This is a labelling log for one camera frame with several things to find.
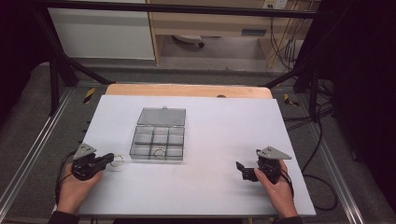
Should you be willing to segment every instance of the electrical outlet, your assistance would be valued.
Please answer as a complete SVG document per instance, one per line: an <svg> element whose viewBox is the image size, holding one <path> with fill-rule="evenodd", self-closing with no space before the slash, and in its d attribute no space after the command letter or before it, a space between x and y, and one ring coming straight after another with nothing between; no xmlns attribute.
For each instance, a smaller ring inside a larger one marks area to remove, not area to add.
<svg viewBox="0 0 396 224"><path fill-rule="evenodd" d="M276 0L265 0L262 8L275 8Z"/></svg>
<svg viewBox="0 0 396 224"><path fill-rule="evenodd" d="M275 9L285 9L288 0L276 0Z"/></svg>

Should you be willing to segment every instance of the black metal bar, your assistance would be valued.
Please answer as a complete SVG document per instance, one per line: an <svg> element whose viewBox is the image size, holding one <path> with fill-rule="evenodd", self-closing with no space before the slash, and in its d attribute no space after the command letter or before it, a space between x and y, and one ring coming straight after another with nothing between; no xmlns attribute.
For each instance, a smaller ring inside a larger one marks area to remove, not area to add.
<svg viewBox="0 0 396 224"><path fill-rule="evenodd" d="M95 79L96 81L102 83L102 84L113 84L116 83L115 81L110 81L104 77L101 77L99 75L97 75L96 73L94 73L93 71L91 71L90 69L86 68L84 65L74 61L73 59L69 58L69 56L67 56L65 53L63 53L63 57L64 59L73 67L75 67L77 70L79 70L80 72L84 73L85 75Z"/></svg>
<svg viewBox="0 0 396 224"><path fill-rule="evenodd" d="M49 74L50 74L50 112L52 116L56 109L59 107L59 78L58 78L58 64L55 59L49 62Z"/></svg>
<svg viewBox="0 0 396 224"><path fill-rule="evenodd" d="M58 1L58 0L35 0L34 3L41 7L73 8L89 10L112 10L112 11L145 11L145 12L169 12L169 13L195 13L213 15L234 15L252 17L279 17L300 19L329 19L331 13L316 11L295 11L280 9L257 9L246 7L204 7L182 6L162 4L137 4L137 3L109 3L87 1Z"/></svg>
<svg viewBox="0 0 396 224"><path fill-rule="evenodd" d="M318 121L317 99L318 99L318 65L314 65L311 79L311 90L309 93L309 115L314 122Z"/></svg>
<svg viewBox="0 0 396 224"><path fill-rule="evenodd" d="M34 8L30 8L31 13L36 21L37 28L40 29L45 37L47 38L47 43L50 45L50 54L52 54L53 58L57 61L57 70L59 74L62 76L64 83L66 86L76 86L78 80L73 72L73 70L65 63L63 63L62 52L63 49L58 43L56 37L53 35L51 29L49 28L43 14L42 10L35 10Z"/></svg>
<svg viewBox="0 0 396 224"><path fill-rule="evenodd" d="M277 77L276 79L268 82L267 84L260 85L258 87L265 87L265 88L271 89L271 88L275 87L276 85L288 80L291 77L299 76L301 74L301 72L303 72L304 70L305 70L304 66L295 67L293 70L289 71L287 74L285 74L281 77Z"/></svg>

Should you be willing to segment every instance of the aluminum rail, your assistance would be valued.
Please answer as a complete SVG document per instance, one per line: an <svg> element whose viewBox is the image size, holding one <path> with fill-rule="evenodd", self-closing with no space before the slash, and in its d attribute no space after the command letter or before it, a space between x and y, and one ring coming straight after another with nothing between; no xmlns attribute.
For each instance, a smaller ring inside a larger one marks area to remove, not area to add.
<svg viewBox="0 0 396 224"><path fill-rule="evenodd" d="M300 102L303 111L307 116L309 116L308 112L308 102L306 97L300 93L297 94L298 101ZM315 138L318 140L320 135L319 126L311 122L311 129L315 135ZM356 205L355 200L353 199L352 193L347 186L347 182L345 181L340 169L338 168L337 163L332 156L329 147L327 146L326 140L324 137L321 140L320 146L320 155L326 165L327 170L329 171L330 178L332 179L332 183L334 184L334 188L337 191L338 198L341 204L344 206L344 210L346 212L346 216L349 219L349 222L352 224L363 224L364 220L361 215L361 211L359 207Z"/></svg>
<svg viewBox="0 0 396 224"><path fill-rule="evenodd" d="M144 12L169 12L169 13L195 13L212 15L234 15L253 17L279 17L300 19L330 19L333 17L328 12L294 11L280 9L257 9L246 7L205 7L163 4L138 4L138 3L109 3L88 1L57 1L35 0L32 2L37 7L72 8L88 10L112 11L144 11Z"/></svg>
<svg viewBox="0 0 396 224"><path fill-rule="evenodd" d="M32 147L30 148L29 152L27 153L25 159L20 165L20 168L9 182L6 190L4 191L3 195L0 198L0 223L3 222L3 219L6 217L6 214L11 207L12 203L14 202L15 198L17 197L24 181L26 180L27 176L29 175L30 171L32 170L33 166L35 165L35 161L37 160L41 149L46 144L47 140L50 137L50 134L55 127L56 123L58 122L59 118L61 117L64 109L67 105L67 102L73 92L73 88L68 88L64 95L61 98L60 106L58 110L54 113L53 116L49 117L46 124L44 125L43 129L41 130L40 134L38 135L37 139L33 143Z"/></svg>

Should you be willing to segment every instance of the gray floor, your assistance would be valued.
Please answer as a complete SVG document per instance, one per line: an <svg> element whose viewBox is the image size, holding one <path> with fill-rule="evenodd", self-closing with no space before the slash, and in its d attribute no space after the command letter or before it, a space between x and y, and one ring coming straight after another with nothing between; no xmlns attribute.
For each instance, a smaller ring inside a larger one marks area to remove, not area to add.
<svg viewBox="0 0 396 224"><path fill-rule="evenodd" d="M92 70L104 77L125 82L246 86L266 83L285 70L280 67L273 69L270 73L266 72L265 66L262 67L265 64L264 57L257 50L258 42L254 39L208 37L205 38L203 49L178 43L171 37L167 37L164 43L163 63L159 66L148 62L142 62L142 65L134 62L128 66L119 63L111 68L104 68L95 64ZM7 219L29 217L45 222L45 218L50 215L53 208L53 186L61 159L67 152L76 148L78 141L83 139L83 130L89 127L87 121L91 120L100 96L106 90L106 86L97 86L91 101L84 105L82 101L92 80L83 75L79 76L83 81L78 88L73 90L62 117L11 205ZM273 95L278 100L284 117L301 117L304 116L304 111L300 106L287 105L283 102L285 92L290 94L292 100L296 100L295 95L290 92L292 83L293 80L288 80L280 87L274 88ZM0 192L6 190L9 181L17 172L24 156L48 119L49 85L48 67L37 67L32 73L32 79L21 100L13 107L7 122L1 127ZM378 190L367 167L351 159L350 149L337 125L336 118L328 116L322 120L322 124L326 142L342 170L364 220L367 223L396 223L395 214ZM305 125L289 134L300 166L303 166L317 143L312 130ZM306 173L317 175L331 182L320 154L313 159ZM312 179L306 179L306 183L314 204L324 207L331 205L332 195L325 186ZM338 204L333 211L318 210L317 212L316 217L305 217L304 221L307 223L348 223L341 204ZM254 222L266 223L267 221L255 219Z"/></svg>

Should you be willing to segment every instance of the wrist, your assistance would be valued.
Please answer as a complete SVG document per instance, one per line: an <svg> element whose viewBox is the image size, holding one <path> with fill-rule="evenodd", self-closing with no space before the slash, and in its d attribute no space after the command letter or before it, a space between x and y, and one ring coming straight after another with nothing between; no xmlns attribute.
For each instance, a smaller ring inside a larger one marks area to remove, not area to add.
<svg viewBox="0 0 396 224"><path fill-rule="evenodd" d="M70 214L70 215L73 215L73 216L78 216L78 210L76 208L74 208L72 206L67 206L67 205L64 205L64 204L60 204L60 203L58 204L58 206L56 208L56 211L63 212L63 213L66 213L66 214Z"/></svg>
<svg viewBox="0 0 396 224"><path fill-rule="evenodd" d="M291 210L291 211L286 211L286 212L282 212L278 214L279 219L282 218L288 218L288 217L297 217L297 211L295 209Z"/></svg>

